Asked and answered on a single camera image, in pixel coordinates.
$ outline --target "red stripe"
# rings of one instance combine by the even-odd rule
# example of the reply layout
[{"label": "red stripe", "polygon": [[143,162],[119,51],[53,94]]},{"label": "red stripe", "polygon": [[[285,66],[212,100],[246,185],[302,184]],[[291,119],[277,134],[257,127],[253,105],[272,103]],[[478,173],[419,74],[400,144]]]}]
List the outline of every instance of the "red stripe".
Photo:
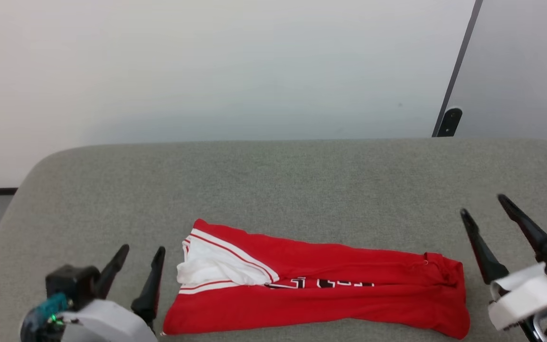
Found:
[{"label": "red stripe", "polygon": [[240,260],[242,260],[243,262],[246,262],[246,263],[248,263],[248,264],[251,264],[251,265],[253,265],[253,266],[256,266],[256,267],[260,268],[261,270],[265,271],[265,273],[267,273],[267,275],[269,276],[269,280],[271,280],[272,282],[274,282],[274,277],[272,277],[272,275],[270,275],[269,272],[267,272],[267,270],[266,270],[265,268],[263,268],[263,267],[261,267],[261,266],[255,264],[254,262],[250,262],[250,261],[248,261],[248,260],[245,260],[244,258],[242,258],[241,256],[237,255],[237,253],[235,253],[234,251],[230,250],[229,248],[227,248],[227,247],[225,247],[225,246],[221,246],[221,245],[219,245],[218,243],[215,243],[215,242],[206,240],[205,238],[200,237],[200,236],[197,236],[197,235],[195,235],[195,234],[189,234],[189,235],[191,235],[191,236],[193,236],[193,237],[195,237],[195,238],[199,238],[200,240],[204,240],[204,241],[206,241],[206,242],[208,242],[208,243],[212,243],[213,245],[215,245],[215,246],[217,246],[217,247],[221,247],[221,248],[223,248],[223,249],[226,249],[226,251],[229,251],[230,253],[232,253],[233,255],[235,255],[236,257],[238,257],[238,258],[239,258]]},{"label": "red stripe", "polygon": [[182,287],[181,286],[181,290],[195,290],[196,288],[199,288],[199,287],[202,287],[202,286],[206,286],[206,285],[212,285],[212,284],[220,284],[222,282],[233,282],[233,281],[213,281],[213,282],[207,282],[206,284],[202,284],[202,285],[198,285],[196,287]]}]

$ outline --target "fabric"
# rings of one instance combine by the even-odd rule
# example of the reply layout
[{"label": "fabric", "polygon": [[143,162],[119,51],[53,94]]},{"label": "fabric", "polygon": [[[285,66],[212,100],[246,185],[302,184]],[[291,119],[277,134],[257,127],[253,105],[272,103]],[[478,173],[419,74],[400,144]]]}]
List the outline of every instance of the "fabric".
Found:
[{"label": "fabric", "polygon": [[[94,132],[96,136],[107,134]],[[524,342],[489,321],[484,285],[465,235],[468,208],[510,270],[535,262],[495,199],[505,193],[547,230],[547,142],[525,139],[192,142],[91,146],[45,158],[0,223],[0,342],[16,341],[44,277],[63,264],[102,268],[124,243],[126,263],[109,299],[130,303],[158,247],[166,247],[160,311],[179,292],[179,243],[197,217],[310,243],[430,251],[461,261],[471,328],[465,342]],[[448,342],[403,324],[338,320],[206,334],[160,342]]]},{"label": "fabric", "polygon": [[211,333],[358,318],[464,338],[460,262],[436,253],[313,244],[198,219],[183,242],[163,332]]}]

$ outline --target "clothing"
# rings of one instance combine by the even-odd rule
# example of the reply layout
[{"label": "clothing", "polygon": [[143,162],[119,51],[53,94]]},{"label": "clothing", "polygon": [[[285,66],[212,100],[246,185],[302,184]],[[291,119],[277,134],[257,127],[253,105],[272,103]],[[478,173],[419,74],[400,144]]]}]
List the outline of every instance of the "clothing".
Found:
[{"label": "clothing", "polygon": [[183,242],[179,294],[165,334],[357,318],[463,338],[470,327],[460,262],[437,253],[315,244],[198,219]]}]

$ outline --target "white stripe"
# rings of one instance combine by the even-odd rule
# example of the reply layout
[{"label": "white stripe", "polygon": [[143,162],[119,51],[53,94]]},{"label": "white stripe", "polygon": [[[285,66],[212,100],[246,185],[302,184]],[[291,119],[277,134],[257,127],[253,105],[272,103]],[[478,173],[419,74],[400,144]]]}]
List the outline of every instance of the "white stripe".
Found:
[{"label": "white stripe", "polygon": [[193,288],[192,290],[187,290],[186,288],[180,288],[179,294],[180,295],[193,295],[197,294],[202,291],[208,291],[208,290],[216,290],[217,288],[226,288],[226,287],[233,287],[233,286],[240,286],[239,284],[236,284],[234,282],[219,282],[217,284],[210,284],[210,285],[204,285],[198,288]]},{"label": "white stripe", "polygon": [[282,284],[269,284],[272,288],[297,288],[296,286],[288,286]]},{"label": "white stripe", "polygon": [[260,262],[259,260],[256,260],[256,258],[253,258],[252,256],[248,255],[245,251],[239,249],[235,245],[232,245],[231,243],[228,243],[225,240],[221,240],[218,237],[212,236],[212,235],[208,234],[207,232],[200,231],[199,229],[196,229],[196,228],[193,228],[191,230],[191,234],[193,234],[195,236],[199,236],[200,238],[204,238],[204,239],[206,239],[210,242],[214,242],[217,245],[221,245],[221,246],[229,249],[230,251],[233,251],[235,254],[239,255],[244,260],[252,262],[253,264],[256,264],[256,265],[260,266],[261,268],[263,268],[267,272],[269,272],[269,274],[273,278],[273,282],[276,282],[276,281],[280,280],[280,277],[279,277],[278,273],[273,271],[269,266],[263,264],[263,262]]}]

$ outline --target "gray upholstered surface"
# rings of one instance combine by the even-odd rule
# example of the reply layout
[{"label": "gray upholstered surface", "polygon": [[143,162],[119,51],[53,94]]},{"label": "gray upholstered surface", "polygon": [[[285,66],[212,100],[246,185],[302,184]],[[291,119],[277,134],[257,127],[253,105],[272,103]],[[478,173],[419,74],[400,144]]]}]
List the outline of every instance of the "gray upholstered surface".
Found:
[{"label": "gray upholstered surface", "polygon": [[[436,138],[97,146],[54,154],[18,190],[0,224],[0,342],[44,299],[65,262],[102,267],[130,255],[110,299],[139,293],[159,245],[168,249],[156,327],[178,291],[181,240],[197,218],[284,238],[433,251],[464,262],[472,328],[465,340],[523,341],[488,321],[459,210],[468,208],[499,259],[534,259],[495,199],[503,192],[547,229],[547,142]],[[165,341],[449,341],[399,324],[343,320]]]}]

